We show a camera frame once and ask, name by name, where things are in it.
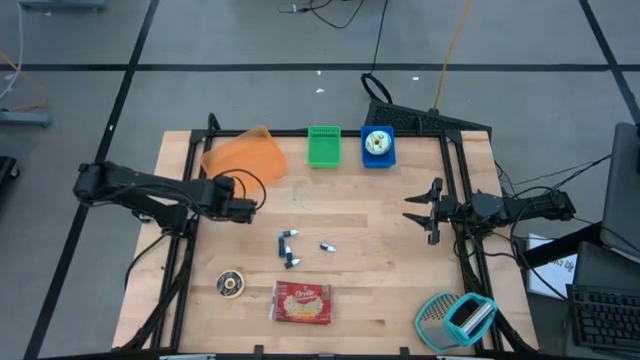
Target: green plastic basket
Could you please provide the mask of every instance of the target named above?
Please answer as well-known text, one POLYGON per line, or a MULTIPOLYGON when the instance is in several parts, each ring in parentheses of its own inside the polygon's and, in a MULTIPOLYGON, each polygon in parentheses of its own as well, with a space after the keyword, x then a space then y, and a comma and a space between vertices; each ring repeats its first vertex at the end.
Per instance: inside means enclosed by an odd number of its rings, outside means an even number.
POLYGON ((333 168, 340 165, 340 127, 309 127, 309 153, 307 162, 315 168, 333 168))

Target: blue plastic bin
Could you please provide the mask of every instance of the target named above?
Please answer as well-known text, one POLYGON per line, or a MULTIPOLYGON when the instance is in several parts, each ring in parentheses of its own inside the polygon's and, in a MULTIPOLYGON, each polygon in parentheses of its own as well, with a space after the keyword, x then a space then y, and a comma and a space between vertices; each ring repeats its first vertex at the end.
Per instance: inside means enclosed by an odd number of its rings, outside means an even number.
POLYGON ((360 151, 365 168, 388 168, 396 163, 396 138, 391 126, 363 126, 360 128, 360 151), (391 149, 382 155, 372 155, 365 147, 367 136, 374 131, 384 131, 391 136, 391 149))

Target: concrete floor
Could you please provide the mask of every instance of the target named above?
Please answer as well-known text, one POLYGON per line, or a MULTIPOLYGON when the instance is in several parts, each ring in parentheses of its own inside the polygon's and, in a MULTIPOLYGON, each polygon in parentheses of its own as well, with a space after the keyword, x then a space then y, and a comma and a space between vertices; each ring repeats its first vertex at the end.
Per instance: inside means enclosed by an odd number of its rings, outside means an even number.
MULTIPOLYGON (((160 0, 141 64, 369 63, 382 0, 367 0, 351 26, 334 30, 311 14, 278 14, 281 1, 160 0)), ((591 0, 620 64, 640 63, 640 3, 591 0)), ((27 64, 127 64, 149 1, 110 0, 103 13, 24 14, 27 64)), ((325 14, 348 18, 356 1, 325 14)), ((391 1, 380 63, 439 63, 463 0, 391 1)), ((0 3, 0 50, 17 59, 17 13, 0 3)), ((578 1, 474 2, 452 62, 466 64, 606 64, 578 1)), ((0 72, 0 89, 5 75, 0 72)), ((167 130, 202 128, 214 112, 223 128, 356 129, 367 112, 361 71, 136 72, 108 158, 152 171, 167 130), (318 88, 325 90, 316 93, 318 88)), ((49 95, 48 129, 0 128, 0 154, 17 157, 23 176, 0 213, 0 357, 24 356, 67 239, 80 162, 94 158, 124 72, 31 71, 49 95)), ((378 71, 397 104, 422 110, 435 97, 437 71, 378 71)), ((640 92, 640 74, 624 74, 640 92)), ((0 100, 33 102, 18 82, 0 100)), ((514 182, 608 154, 617 122, 633 122, 610 71, 448 74, 440 110, 493 127, 493 150, 514 182)), ((582 218, 599 220, 608 165, 566 185, 582 218)), ((528 185, 552 185, 560 178, 528 185)), ((558 236, 580 223, 522 223, 518 232, 558 236)), ((123 296, 139 223, 127 211, 89 212, 40 356, 107 351, 123 296)), ((562 304, 531 296, 544 351, 562 348, 562 304)))

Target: cheese grater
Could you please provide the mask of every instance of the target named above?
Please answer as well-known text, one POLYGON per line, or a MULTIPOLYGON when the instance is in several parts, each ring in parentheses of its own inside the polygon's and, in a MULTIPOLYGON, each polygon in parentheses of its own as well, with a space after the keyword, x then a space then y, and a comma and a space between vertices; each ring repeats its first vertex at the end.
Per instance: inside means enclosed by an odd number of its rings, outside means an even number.
POLYGON ((497 310, 493 300, 478 294, 443 292, 422 307, 415 326, 422 341, 441 353, 475 344, 489 329, 497 310))

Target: wooden tabletop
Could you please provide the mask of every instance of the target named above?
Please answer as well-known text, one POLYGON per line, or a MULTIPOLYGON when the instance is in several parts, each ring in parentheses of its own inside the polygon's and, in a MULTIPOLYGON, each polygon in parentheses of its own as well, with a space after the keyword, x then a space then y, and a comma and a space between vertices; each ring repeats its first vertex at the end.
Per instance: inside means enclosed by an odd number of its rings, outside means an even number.
MULTIPOLYGON (((189 132, 165 133, 155 174, 182 177, 188 139, 189 132)), ((267 202, 253 224, 200 221, 180 351, 250 353, 262 344, 267 353, 397 354, 407 346, 411 354, 432 354, 413 324, 421 306, 435 294, 464 293, 452 251, 454 235, 442 224, 440 243, 429 246, 427 234, 401 214, 429 213, 429 206, 403 199, 426 192, 433 178, 445 178, 438 140, 398 138, 394 167, 364 169, 360 139, 343 138, 340 167, 312 169, 306 163, 305 137, 275 139, 287 155, 288 174, 267 187, 267 202), (277 256, 277 236, 287 229, 300 231, 288 239, 301 259, 290 270, 277 256), (338 251, 323 252, 320 242, 338 251), (218 275, 230 269, 242 273, 247 287, 240 297, 226 300, 215 284, 218 275), (268 312, 276 281, 332 285, 333 323, 271 321, 268 312)), ((500 195, 487 134, 463 132, 463 139, 472 188, 500 195)), ((228 140, 216 138, 214 147, 228 140)), ((450 151, 461 197, 451 144, 450 151)), ((252 195, 260 200, 262 194, 252 195)), ((498 232, 508 235, 509 229, 498 232)), ((156 225, 142 225, 136 252, 158 233, 156 225)), ((157 304, 168 244, 159 245, 131 272, 114 346, 129 340, 157 304)), ((511 253, 508 242, 498 236, 484 244, 487 252, 511 253)), ((506 257, 487 258, 487 263, 496 303, 522 338, 537 348, 518 266, 506 257)), ((171 308, 165 344, 173 315, 171 308)))

